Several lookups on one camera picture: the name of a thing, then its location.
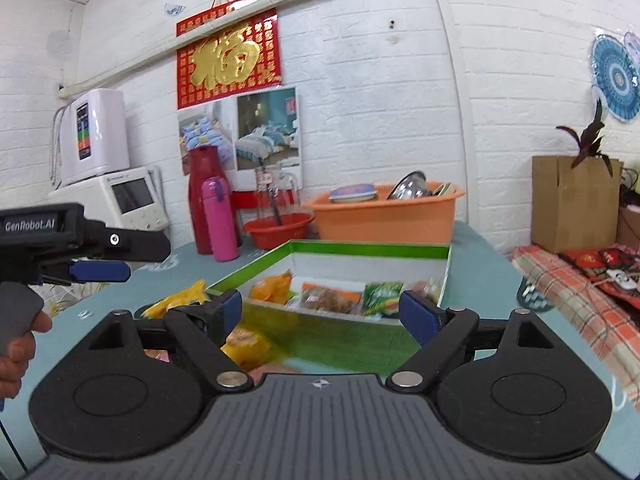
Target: orange plastic basin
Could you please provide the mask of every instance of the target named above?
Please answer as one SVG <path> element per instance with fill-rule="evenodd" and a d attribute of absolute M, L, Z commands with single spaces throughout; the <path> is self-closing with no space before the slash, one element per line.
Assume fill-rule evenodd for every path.
<path fill-rule="evenodd" d="M 441 182 L 428 182 L 436 189 Z M 377 200 L 334 204 L 322 193 L 304 205 L 314 211 L 323 240 L 448 244 L 453 236 L 456 200 L 465 195 L 458 186 L 446 196 L 386 200 L 395 185 L 376 186 Z"/>

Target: gripper handle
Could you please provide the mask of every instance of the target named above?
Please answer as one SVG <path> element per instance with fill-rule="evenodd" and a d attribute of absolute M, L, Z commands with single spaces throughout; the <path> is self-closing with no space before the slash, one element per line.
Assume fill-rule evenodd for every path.
<path fill-rule="evenodd" d="M 0 283 L 0 356 L 8 355 L 9 343 L 26 334 L 42 310 L 44 301 L 27 285 Z M 0 399 L 0 412 L 4 399 Z"/>

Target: yellow snack bag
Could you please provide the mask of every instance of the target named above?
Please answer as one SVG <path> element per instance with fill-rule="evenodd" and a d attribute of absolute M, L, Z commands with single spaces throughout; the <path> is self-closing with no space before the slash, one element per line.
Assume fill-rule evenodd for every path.
<path fill-rule="evenodd" d="M 220 349 L 239 367 L 249 372 L 268 362 L 271 344 L 259 332 L 236 327 Z"/>
<path fill-rule="evenodd" d="M 268 276 L 252 286 L 249 297 L 252 300 L 271 301 L 271 303 L 284 305 L 289 299 L 292 277 L 290 270 L 278 276 Z"/>
<path fill-rule="evenodd" d="M 155 305 L 150 306 L 142 313 L 142 317 L 146 317 L 147 319 L 162 319 L 166 311 L 174 306 L 188 305 L 191 303 L 203 304 L 208 300 L 205 287 L 206 284 L 204 280 L 199 280 L 189 288 L 171 294 L 164 298 L 164 300 L 158 301 Z"/>

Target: light blue tablecloth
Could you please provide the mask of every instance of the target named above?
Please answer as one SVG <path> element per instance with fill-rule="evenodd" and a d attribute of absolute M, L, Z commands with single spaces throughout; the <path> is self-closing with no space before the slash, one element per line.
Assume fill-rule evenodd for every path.
<path fill-rule="evenodd" d="M 153 303 L 186 288 L 199 279 L 215 282 L 258 256 L 250 246 L 242 249 L 241 257 L 220 264 L 210 256 L 199 256 L 193 244 L 178 248 L 163 264 L 137 270 L 127 283 L 110 285 L 54 320 L 54 329 L 38 336 L 38 352 L 25 377 L 22 392 L 15 400 L 8 400 L 1 415 L 15 447 L 28 467 L 44 458 L 36 434 L 28 422 L 27 400 L 40 379 L 94 327 L 115 308 L 131 311 Z M 506 318 L 518 307 L 516 292 L 522 276 L 498 254 L 481 236 L 466 224 L 456 223 L 452 241 L 449 282 L 444 306 L 467 306 L 487 318 Z M 94 313 L 79 319 L 81 310 Z M 558 312 L 542 314 L 544 321 L 597 373 L 612 390 L 614 383 L 607 368 L 597 359 L 589 346 Z M 604 460 L 628 477 L 640 471 L 640 415 L 624 402 L 618 390 L 614 400 L 614 414 L 598 452 Z M 0 436 L 0 466 L 10 480 L 18 478 L 22 470 L 7 444 Z"/>

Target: stainless steel bowl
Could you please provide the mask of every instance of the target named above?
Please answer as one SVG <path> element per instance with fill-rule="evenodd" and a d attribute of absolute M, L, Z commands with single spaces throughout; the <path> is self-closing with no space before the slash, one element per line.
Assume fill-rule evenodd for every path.
<path fill-rule="evenodd" d="M 412 171 L 402 179 L 394 190 L 389 193 L 387 200 L 408 200 L 431 196 L 432 192 L 426 183 L 426 177 L 421 171 Z"/>

